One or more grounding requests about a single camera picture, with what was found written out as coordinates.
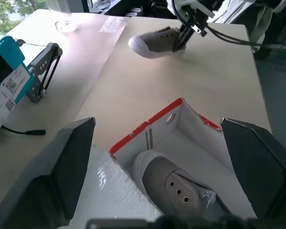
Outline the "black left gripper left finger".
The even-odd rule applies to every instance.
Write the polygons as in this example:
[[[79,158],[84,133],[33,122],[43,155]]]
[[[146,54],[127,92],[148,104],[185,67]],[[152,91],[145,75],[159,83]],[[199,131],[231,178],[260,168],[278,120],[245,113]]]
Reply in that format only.
[[[25,167],[0,202],[0,229],[57,229],[73,218],[85,180],[93,117],[69,123]]]

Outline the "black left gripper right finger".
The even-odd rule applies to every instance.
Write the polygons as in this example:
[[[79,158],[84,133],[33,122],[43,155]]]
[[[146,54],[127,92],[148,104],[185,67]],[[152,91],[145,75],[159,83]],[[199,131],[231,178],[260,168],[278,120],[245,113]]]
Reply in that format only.
[[[236,177],[259,218],[286,218],[286,148],[266,129],[223,118]]]

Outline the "clear tape strip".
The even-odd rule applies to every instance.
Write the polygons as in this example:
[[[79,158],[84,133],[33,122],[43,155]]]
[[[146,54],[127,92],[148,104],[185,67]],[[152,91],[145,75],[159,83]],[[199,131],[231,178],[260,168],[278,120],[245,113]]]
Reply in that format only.
[[[127,17],[109,16],[100,28],[99,32],[103,33],[117,33],[123,31],[127,22]]]

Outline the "grey metal hinged bracket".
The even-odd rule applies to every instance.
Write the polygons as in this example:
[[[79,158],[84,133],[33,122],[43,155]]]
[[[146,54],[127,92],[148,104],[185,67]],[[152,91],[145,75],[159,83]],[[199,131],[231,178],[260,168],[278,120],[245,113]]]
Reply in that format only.
[[[24,55],[24,64],[33,77],[33,83],[26,96],[37,104],[47,96],[48,87],[63,54],[62,48],[57,43],[36,45],[26,43],[22,39],[17,39],[16,44]]]

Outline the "white red shoe box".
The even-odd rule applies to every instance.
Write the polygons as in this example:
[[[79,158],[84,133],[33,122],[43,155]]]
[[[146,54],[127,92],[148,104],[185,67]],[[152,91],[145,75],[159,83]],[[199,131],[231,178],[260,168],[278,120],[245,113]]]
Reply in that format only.
[[[90,219],[159,218],[161,211],[133,180],[133,162],[145,150],[165,155],[208,185],[232,213],[242,218],[255,217],[234,173],[223,131],[179,98],[109,151],[91,146],[74,216],[68,226],[59,229],[85,229]]]

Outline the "crumpled clear stuffing paper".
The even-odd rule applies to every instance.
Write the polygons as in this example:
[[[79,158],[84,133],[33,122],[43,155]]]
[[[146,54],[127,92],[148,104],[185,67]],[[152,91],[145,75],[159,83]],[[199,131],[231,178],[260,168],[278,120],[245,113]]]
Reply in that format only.
[[[203,211],[211,210],[215,206],[216,196],[217,194],[211,190],[207,190],[201,195],[200,201]]]

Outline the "clear glass dish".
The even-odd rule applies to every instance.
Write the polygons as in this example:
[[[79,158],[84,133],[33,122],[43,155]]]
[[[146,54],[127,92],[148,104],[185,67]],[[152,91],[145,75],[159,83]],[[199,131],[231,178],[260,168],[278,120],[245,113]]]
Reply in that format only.
[[[57,31],[69,33],[77,30],[77,25],[72,21],[56,21],[54,26]]]

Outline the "beige trouser leg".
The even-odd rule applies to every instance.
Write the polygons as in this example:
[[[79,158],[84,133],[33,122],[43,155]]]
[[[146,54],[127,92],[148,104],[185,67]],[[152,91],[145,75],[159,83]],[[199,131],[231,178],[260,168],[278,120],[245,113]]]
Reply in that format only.
[[[253,31],[249,38],[251,42],[262,44],[266,37],[266,31],[270,25],[273,10],[266,6],[262,7],[258,14]]]

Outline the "teal device with stand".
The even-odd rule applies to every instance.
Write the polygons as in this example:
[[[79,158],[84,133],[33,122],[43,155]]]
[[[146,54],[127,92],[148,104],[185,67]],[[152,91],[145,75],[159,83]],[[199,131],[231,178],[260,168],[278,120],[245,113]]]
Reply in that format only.
[[[0,35],[0,128],[33,83],[24,60],[16,41]]]

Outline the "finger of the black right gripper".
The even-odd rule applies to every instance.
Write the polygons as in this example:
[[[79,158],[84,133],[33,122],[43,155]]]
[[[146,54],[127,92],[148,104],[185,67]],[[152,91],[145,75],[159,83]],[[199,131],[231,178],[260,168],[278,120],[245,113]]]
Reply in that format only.
[[[185,28],[181,32],[181,47],[184,47],[193,35],[194,30],[192,28]]]
[[[176,52],[183,46],[186,27],[181,26],[180,28],[176,28],[175,30],[176,30],[176,39],[175,39],[173,49],[172,49],[173,52]]]

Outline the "grey sneaker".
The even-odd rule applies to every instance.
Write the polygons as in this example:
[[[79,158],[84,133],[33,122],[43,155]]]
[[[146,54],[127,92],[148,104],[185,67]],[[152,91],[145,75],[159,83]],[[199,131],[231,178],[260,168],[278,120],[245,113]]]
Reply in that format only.
[[[133,36],[129,39],[128,45],[135,53],[147,59],[181,53],[185,50],[186,45],[175,52],[173,51],[179,32],[177,28],[166,27],[158,31]]]
[[[133,179],[140,190],[166,215],[216,221],[231,212],[218,195],[215,206],[203,211],[201,195],[207,190],[214,190],[154,150],[144,151],[136,157]]]

